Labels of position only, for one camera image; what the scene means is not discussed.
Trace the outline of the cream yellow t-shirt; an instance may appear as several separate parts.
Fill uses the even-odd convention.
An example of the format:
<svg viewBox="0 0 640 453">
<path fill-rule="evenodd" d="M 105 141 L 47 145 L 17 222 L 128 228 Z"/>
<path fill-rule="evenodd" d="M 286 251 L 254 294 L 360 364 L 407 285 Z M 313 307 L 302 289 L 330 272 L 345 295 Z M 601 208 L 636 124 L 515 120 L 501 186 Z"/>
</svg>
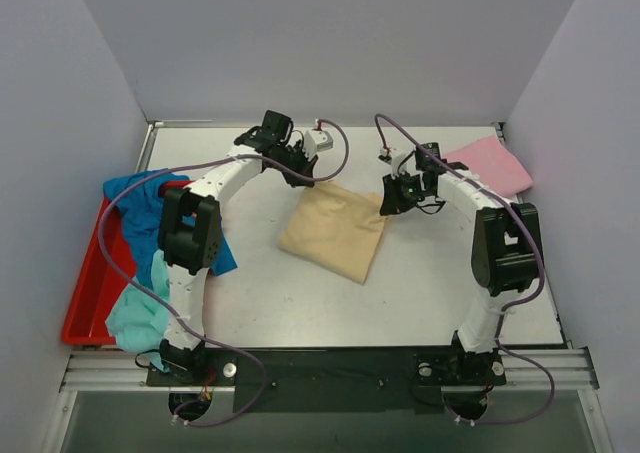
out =
<svg viewBox="0 0 640 453">
<path fill-rule="evenodd" d="M 302 192 L 278 247 L 364 284 L 386 227 L 376 193 L 352 192 L 335 182 Z"/>
</svg>

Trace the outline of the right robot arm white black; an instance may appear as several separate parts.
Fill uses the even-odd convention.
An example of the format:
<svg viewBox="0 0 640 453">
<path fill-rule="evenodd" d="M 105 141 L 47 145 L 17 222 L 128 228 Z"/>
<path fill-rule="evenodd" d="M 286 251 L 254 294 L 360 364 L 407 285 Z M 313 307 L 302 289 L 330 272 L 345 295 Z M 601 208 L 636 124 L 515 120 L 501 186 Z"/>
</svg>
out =
<svg viewBox="0 0 640 453">
<path fill-rule="evenodd" d="M 482 370 L 479 354 L 497 349 L 507 306 L 518 303 L 544 269 L 538 210 L 498 195 L 458 162 L 433 160 L 417 150 L 385 151 L 378 159 L 390 167 L 382 178 L 380 215 L 422 209 L 426 199 L 434 198 L 472 223 L 470 265 L 479 293 L 454 333 L 460 349 L 446 358 L 450 377 L 469 382 Z"/>
</svg>

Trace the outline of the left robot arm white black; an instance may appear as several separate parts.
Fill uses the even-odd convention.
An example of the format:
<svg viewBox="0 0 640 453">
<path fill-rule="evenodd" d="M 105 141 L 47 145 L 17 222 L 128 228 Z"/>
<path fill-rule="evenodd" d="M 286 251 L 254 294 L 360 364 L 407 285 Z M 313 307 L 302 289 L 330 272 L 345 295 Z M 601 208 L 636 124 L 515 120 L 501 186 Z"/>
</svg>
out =
<svg viewBox="0 0 640 453">
<path fill-rule="evenodd" d="M 267 111 L 262 124 L 234 140 L 228 162 L 189 185 L 168 189 L 159 229 L 159 250 L 167 264 L 170 319 L 159 347 L 162 364 L 184 385 L 199 382 L 206 370 L 203 326 L 205 283 L 222 253 L 221 207 L 273 159 L 294 173 L 292 186 L 311 186 L 318 154 L 333 146 L 331 136 L 315 127 L 291 144 L 291 119 Z"/>
</svg>

